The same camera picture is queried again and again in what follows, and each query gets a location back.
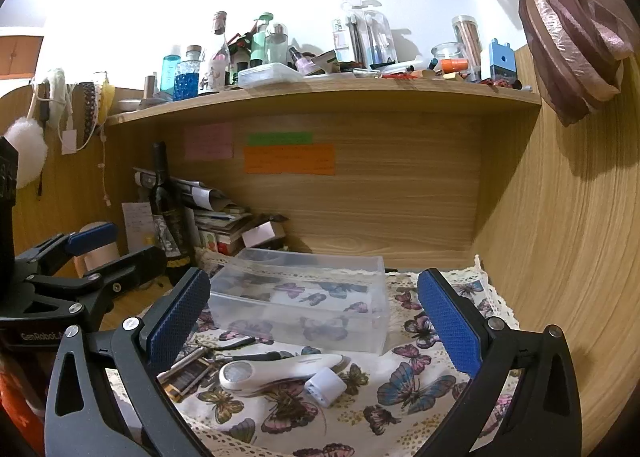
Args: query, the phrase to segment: pink sticky note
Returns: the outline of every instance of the pink sticky note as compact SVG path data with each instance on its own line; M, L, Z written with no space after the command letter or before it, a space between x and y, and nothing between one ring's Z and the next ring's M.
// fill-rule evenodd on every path
M233 156L234 141L231 123L184 127L185 160L230 160Z

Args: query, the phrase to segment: screw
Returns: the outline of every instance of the screw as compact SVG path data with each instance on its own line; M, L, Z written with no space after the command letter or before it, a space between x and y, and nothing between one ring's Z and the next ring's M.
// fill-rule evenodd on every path
M132 316L127 318L124 322L122 322L122 328L125 331L133 331L138 325L140 325L140 319Z
M79 330L80 328L77 325L70 325L65 329L65 336L67 338L73 338L76 334L78 334Z
M551 336L553 336L554 338L562 338L562 329L557 325L550 325L546 328L546 330L548 330L549 334L551 334Z
M489 327L494 331L501 331L505 327L504 320L497 316L492 316L489 320L487 320Z

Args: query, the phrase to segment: white cylindrical cap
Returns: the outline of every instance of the white cylindrical cap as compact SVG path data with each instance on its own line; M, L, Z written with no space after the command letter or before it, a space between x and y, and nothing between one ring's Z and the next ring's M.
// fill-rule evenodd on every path
M321 407L328 408L347 390L347 384L334 371L325 367L305 383L305 390Z

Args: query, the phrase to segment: dark glass bottle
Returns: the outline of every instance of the dark glass bottle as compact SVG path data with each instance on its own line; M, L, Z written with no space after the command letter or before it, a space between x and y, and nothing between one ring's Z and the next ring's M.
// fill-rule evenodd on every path
M169 177L164 142L154 143L156 184L151 189L149 201L160 247L166 254L166 276L175 285L193 266L193 248L189 243L184 224L184 209L178 189Z

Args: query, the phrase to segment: white fluffy ball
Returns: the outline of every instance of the white fluffy ball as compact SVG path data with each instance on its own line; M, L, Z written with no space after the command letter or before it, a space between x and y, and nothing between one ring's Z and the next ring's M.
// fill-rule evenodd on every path
M18 118L4 137L18 151L17 187L23 188L38 178L47 159L42 127L36 120Z

